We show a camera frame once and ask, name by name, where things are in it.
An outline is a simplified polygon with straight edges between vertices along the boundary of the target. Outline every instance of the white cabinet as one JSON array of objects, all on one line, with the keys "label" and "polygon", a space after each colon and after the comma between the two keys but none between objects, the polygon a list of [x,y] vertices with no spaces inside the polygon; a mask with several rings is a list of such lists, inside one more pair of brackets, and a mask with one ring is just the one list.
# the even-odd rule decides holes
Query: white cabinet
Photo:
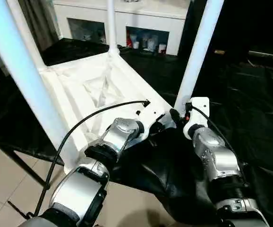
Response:
[{"label": "white cabinet", "polygon": [[[106,39],[109,44],[106,0],[54,0],[53,4],[63,37]],[[146,33],[158,37],[156,45],[166,44],[167,54],[177,55],[189,4],[190,0],[115,0],[117,43],[126,46],[127,31],[137,33],[138,40]]]}]

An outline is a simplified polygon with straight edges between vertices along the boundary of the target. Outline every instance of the black table leg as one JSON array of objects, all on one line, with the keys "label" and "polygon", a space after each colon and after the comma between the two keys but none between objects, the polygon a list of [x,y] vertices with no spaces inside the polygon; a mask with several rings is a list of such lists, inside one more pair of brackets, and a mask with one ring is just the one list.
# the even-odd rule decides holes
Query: black table leg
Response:
[{"label": "black table leg", "polygon": [[12,149],[0,145],[0,150],[2,150],[14,162],[16,162],[21,168],[23,168],[40,185],[42,185],[43,187],[45,186],[45,181],[31,167],[29,167],[28,164],[26,164]]}]

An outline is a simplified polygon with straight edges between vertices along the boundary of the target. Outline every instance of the metal rod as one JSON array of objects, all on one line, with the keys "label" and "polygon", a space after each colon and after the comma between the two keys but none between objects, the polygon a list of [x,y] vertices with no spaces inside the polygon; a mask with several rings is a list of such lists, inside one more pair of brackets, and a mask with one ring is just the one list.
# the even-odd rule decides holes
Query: metal rod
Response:
[{"label": "metal rod", "polygon": [[[0,0],[0,57],[54,147],[58,148],[67,130],[24,45],[6,0]],[[78,151],[71,139],[60,156],[65,171],[75,167]]]},{"label": "metal rod", "polygon": [[38,47],[34,41],[32,33],[28,27],[22,9],[19,5],[18,0],[7,0],[10,11],[14,16],[18,30],[24,40],[24,43],[32,56],[32,59],[38,69],[46,68],[46,65],[43,62],[43,59],[40,55]]},{"label": "metal rod", "polygon": [[114,12],[114,0],[107,0],[107,13],[108,13],[108,32],[109,32],[109,53],[119,54],[117,46],[117,36],[116,36],[116,22],[115,22],[115,12]]},{"label": "metal rod", "polygon": [[185,70],[174,108],[185,114],[185,103],[191,98],[198,74],[202,68],[204,58],[211,37],[213,35],[224,0],[208,0],[192,47],[189,61]]}]

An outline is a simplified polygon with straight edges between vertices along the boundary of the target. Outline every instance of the curtain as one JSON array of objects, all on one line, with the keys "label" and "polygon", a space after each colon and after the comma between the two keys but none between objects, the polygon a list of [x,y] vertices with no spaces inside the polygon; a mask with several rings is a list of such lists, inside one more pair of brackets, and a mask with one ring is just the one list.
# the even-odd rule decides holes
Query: curtain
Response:
[{"label": "curtain", "polygon": [[40,52],[58,41],[53,19],[45,0],[18,0]]}]

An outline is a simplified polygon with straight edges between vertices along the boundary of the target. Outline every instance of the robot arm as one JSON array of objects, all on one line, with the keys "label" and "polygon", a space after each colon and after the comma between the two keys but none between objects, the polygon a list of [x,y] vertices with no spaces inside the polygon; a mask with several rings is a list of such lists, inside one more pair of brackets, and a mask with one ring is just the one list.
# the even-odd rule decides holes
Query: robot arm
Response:
[{"label": "robot arm", "polygon": [[41,216],[29,219],[20,226],[93,226],[107,194],[106,186],[112,168],[124,148],[140,135],[144,137],[145,131],[140,121],[115,119],[109,129],[85,151],[86,157],[80,164],[58,185],[49,208]]},{"label": "robot arm", "polygon": [[[194,97],[190,100],[209,116],[209,99]],[[208,196],[218,215],[227,226],[269,226],[248,184],[244,181],[234,152],[224,140],[208,128],[207,119],[197,110],[190,111],[190,118],[183,129],[187,139],[192,140],[195,153],[202,160],[208,176]]]}]

